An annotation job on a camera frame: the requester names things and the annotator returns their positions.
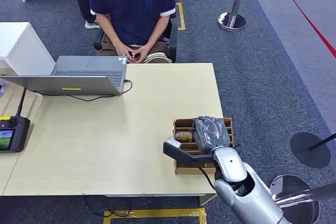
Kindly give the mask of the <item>person's right hand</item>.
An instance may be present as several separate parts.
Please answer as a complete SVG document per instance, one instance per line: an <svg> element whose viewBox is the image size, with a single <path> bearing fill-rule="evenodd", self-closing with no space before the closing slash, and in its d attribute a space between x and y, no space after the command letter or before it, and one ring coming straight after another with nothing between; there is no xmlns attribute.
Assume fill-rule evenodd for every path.
<svg viewBox="0 0 336 224"><path fill-rule="evenodd" d="M127 45L125 45L122 42L116 42L114 45L114 47L115 47L118 56L126 57L128 63L134 62L134 50L133 50Z"/></svg>

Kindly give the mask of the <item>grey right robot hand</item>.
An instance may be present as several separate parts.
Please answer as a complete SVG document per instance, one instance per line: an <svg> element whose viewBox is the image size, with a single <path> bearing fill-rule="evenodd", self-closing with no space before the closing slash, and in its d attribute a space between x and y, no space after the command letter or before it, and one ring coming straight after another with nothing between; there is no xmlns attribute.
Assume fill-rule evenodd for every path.
<svg viewBox="0 0 336 224"><path fill-rule="evenodd" d="M201 154L209 154L217 147L229 147L230 136L223 119L199 116L193 119L193 138Z"/></svg>

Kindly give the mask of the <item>person's left hand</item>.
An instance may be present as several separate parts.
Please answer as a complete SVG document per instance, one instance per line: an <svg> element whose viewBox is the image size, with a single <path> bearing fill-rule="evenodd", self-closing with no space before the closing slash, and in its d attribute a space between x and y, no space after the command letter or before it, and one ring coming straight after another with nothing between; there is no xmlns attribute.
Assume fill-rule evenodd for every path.
<svg viewBox="0 0 336 224"><path fill-rule="evenodd" d="M147 56L150 47L149 45L144 45L141 47L138 47L132 51L133 63L143 63Z"/></svg>

